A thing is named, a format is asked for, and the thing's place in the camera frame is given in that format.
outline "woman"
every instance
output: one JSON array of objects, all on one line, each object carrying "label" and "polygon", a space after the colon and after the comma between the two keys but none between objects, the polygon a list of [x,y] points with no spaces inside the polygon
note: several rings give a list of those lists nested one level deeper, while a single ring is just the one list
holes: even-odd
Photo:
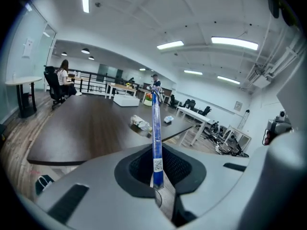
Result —
[{"label": "woman", "polygon": [[59,86],[64,93],[67,93],[69,96],[71,95],[81,95],[82,93],[76,91],[73,86],[74,82],[67,82],[68,77],[68,60],[63,60],[60,68],[57,70]]}]

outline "white box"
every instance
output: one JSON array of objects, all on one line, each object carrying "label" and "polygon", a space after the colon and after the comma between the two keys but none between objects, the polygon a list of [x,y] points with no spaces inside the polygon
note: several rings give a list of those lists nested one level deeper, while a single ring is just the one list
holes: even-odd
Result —
[{"label": "white box", "polygon": [[120,106],[139,106],[140,100],[131,95],[116,94],[113,101]]}]

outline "ceiling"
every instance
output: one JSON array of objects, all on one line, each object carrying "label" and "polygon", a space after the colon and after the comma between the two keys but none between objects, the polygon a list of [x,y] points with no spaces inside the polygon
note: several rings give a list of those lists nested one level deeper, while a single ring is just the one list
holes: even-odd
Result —
[{"label": "ceiling", "polygon": [[[220,75],[244,82],[256,62],[267,61],[281,33],[285,36],[271,63],[285,52],[297,31],[282,16],[271,17],[267,0],[90,0],[89,14],[83,12],[82,0],[54,1],[67,31],[78,27],[89,33],[87,38],[103,35],[174,74],[189,69],[211,79]],[[254,51],[213,45],[212,36],[240,38],[259,47]],[[156,48],[177,40],[185,45]],[[120,53],[119,47],[113,51]]]},{"label": "ceiling", "polygon": [[[81,50],[84,48],[88,48],[90,50],[90,54],[82,53]],[[76,42],[57,40],[53,48],[52,54],[60,57],[61,53],[63,52],[66,52],[68,57],[74,57],[86,60],[89,60],[88,59],[89,56],[93,56],[96,62],[119,69],[120,66],[124,66],[125,68],[133,70],[140,70],[141,68],[147,69],[147,67],[134,60],[131,60],[127,57],[116,54],[106,49],[86,44],[80,44]]]}]

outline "qr code sticker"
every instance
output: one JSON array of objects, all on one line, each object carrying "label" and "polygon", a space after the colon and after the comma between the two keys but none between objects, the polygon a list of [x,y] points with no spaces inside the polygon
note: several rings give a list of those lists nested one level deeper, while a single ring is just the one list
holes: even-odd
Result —
[{"label": "qr code sticker", "polygon": [[163,171],[163,162],[162,159],[153,159],[153,172]]}]

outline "black table base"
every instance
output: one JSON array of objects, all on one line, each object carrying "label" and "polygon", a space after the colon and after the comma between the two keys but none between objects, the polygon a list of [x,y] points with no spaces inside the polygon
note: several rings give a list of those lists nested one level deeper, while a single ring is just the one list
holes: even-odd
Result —
[{"label": "black table base", "polygon": [[25,106],[25,103],[23,102],[22,95],[24,93],[23,91],[23,85],[16,85],[17,90],[17,100],[18,100],[18,106],[19,106],[19,117],[26,118],[29,116],[32,116],[34,113],[36,113],[36,104],[35,104],[35,97],[34,97],[34,83],[31,83],[31,95],[32,95],[32,106]]}]

